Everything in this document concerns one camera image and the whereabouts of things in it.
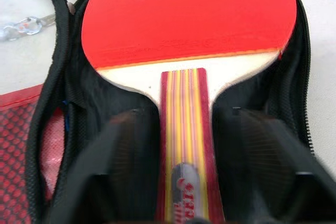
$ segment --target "red mesh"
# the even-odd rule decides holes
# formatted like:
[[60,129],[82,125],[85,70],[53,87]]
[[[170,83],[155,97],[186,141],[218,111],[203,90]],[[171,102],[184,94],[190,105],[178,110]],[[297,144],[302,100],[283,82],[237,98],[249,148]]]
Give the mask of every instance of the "red mesh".
[[46,198],[51,199],[55,190],[59,166],[64,152],[64,116],[57,109],[43,132],[40,152],[41,172],[46,182]]
[[[40,91],[41,85],[0,97],[0,223],[30,223],[24,180],[25,149]],[[50,188],[48,198],[57,179],[63,135],[63,114],[57,110],[45,129],[41,155],[43,174]]]

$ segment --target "striped handle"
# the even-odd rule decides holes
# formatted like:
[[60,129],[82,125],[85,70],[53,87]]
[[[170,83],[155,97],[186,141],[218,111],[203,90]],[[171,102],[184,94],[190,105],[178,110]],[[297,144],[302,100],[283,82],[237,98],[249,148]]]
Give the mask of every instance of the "striped handle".
[[205,69],[162,73],[158,220],[224,222],[214,157]]

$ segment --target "ping pong paddle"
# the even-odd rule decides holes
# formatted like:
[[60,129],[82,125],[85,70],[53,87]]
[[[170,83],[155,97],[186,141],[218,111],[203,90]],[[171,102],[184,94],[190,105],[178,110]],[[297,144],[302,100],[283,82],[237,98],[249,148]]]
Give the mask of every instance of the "ping pong paddle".
[[89,0],[87,59],[103,78],[147,95],[160,110],[158,220],[224,222],[212,104],[277,59],[295,19],[296,0]]

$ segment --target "white table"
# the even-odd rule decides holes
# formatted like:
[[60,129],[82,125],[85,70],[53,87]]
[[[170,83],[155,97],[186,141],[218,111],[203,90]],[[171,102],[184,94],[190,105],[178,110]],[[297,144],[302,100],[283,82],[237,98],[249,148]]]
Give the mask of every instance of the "white table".
[[[336,178],[336,0],[302,0],[311,38],[308,117],[316,155]],[[50,0],[0,0],[0,25],[54,12]],[[55,46],[55,26],[0,42],[0,94],[43,83]]]

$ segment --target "black fabric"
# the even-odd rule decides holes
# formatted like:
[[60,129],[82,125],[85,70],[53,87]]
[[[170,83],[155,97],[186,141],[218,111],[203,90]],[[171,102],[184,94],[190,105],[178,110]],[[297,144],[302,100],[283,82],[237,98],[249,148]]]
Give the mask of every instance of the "black fabric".
[[[31,220],[33,223],[153,220],[160,155],[158,109],[147,97],[121,90],[103,80],[87,61],[80,35],[88,0],[75,3],[73,16],[66,0],[52,2],[56,11],[56,47],[32,119],[26,150]],[[294,168],[281,173],[288,178],[288,183],[278,187],[268,188],[269,185],[260,180],[248,148],[250,143],[246,144],[244,137],[252,137],[255,132],[253,127],[246,130],[246,124],[242,130],[241,117],[241,112],[246,110],[271,115],[286,125],[291,137],[287,134],[282,138],[288,137],[294,142],[294,150],[299,148],[296,145],[299,142],[311,147],[306,117],[309,32],[302,3],[300,0],[297,3],[295,30],[282,59],[225,90],[212,108],[220,194],[228,221],[277,223],[275,217],[284,219],[284,212],[293,213],[294,207],[281,208],[284,199],[278,197],[275,189],[292,197],[302,194],[295,191],[300,180],[288,176],[293,176]],[[39,147],[43,129],[59,106],[65,114],[65,151],[53,198],[47,202],[39,170]],[[124,116],[130,114],[132,116],[125,120]],[[267,149],[257,158],[265,155]],[[314,215],[309,211],[314,204],[307,204],[296,216],[300,220],[327,219],[332,216],[335,184],[310,155],[306,151],[305,161],[322,181],[309,182],[316,191],[322,192],[313,200],[321,202],[326,212]],[[275,169],[266,173],[270,177],[275,174]],[[272,200],[269,192],[275,195]]]
[[106,123],[76,157],[46,222],[153,219],[160,148],[156,117],[147,108],[122,113]]
[[335,220],[336,184],[290,128],[260,112],[239,115],[249,167],[272,214],[286,222]]

